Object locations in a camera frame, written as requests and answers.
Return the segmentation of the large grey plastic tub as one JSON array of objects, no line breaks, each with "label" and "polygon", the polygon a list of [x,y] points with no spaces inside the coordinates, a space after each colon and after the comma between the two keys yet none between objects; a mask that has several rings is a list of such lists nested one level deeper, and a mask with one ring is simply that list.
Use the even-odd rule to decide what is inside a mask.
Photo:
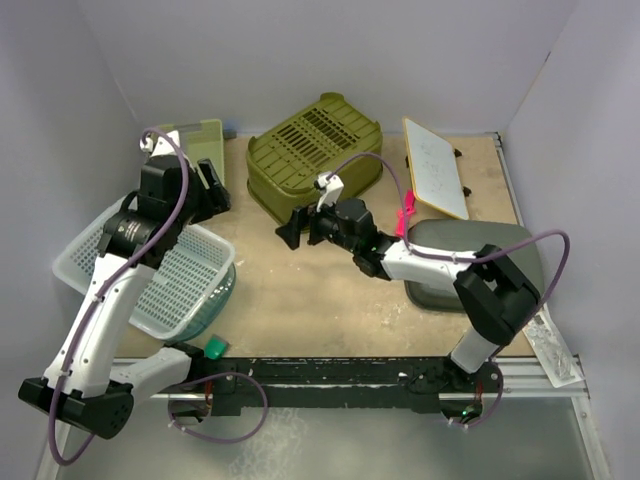
[{"label": "large grey plastic tub", "polygon": [[[486,244],[504,249],[530,237],[531,233],[520,225],[477,220],[427,219],[416,223],[408,231],[411,243],[449,251],[476,252]],[[536,245],[523,247],[508,257],[543,294],[544,274]],[[422,310],[464,312],[455,292],[439,291],[416,282],[405,282],[404,286],[409,300]]]}]

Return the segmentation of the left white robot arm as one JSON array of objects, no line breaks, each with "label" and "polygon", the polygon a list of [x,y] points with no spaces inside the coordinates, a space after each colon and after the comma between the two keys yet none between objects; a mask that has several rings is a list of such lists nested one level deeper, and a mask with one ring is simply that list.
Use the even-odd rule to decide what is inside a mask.
[{"label": "left white robot arm", "polygon": [[127,369],[112,364],[139,297],[183,231],[230,206],[210,160],[191,166],[174,154],[152,155],[138,189],[104,224],[93,276],[71,331],[45,372],[23,380],[19,399],[47,414],[51,425],[64,422],[111,439],[136,406],[164,388],[201,388],[206,369],[182,343],[166,344]]}]

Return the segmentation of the olive green plastic tub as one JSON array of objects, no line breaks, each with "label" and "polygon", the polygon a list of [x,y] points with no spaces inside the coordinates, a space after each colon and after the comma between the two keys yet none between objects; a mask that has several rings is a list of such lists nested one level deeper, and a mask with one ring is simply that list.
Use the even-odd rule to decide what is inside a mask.
[{"label": "olive green plastic tub", "polygon": [[311,105],[249,140],[247,188],[252,198],[280,225],[297,206],[318,200],[317,176],[340,168],[344,198],[361,195],[382,176],[371,157],[342,163],[355,154],[382,150],[377,121],[352,106],[343,95],[326,92]]}]

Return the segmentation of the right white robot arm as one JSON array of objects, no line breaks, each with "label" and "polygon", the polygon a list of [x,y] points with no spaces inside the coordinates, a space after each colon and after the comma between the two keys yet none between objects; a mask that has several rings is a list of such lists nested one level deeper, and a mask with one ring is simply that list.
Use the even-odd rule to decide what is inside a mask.
[{"label": "right white robot arm", "polygon": [[541,299],[534,283],[499,247],[454,252],[406,243],[378,229],[361,199],[296,207],[276,234],[295,250],[303,230],[310,245],[328,241],[350,252],[369,277],[423,284],[458,298],[471,327],[444,369],[446,383],[456,391],[479,381],[480,367],[511,343]]}]

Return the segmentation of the light green plastic basket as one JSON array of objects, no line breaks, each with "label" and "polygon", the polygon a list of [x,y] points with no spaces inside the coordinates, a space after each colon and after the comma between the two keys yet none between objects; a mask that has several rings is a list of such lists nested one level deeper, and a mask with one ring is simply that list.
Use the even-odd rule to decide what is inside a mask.
[{"label": "light green plastic basket", "polygon": [[164,124],[158,128],[164,132],[179,132],[180,146],[189,161],[196,165],[208,159],[220,180],[225,184],[223,124],[219,119],[201,120],[190,124]]}]

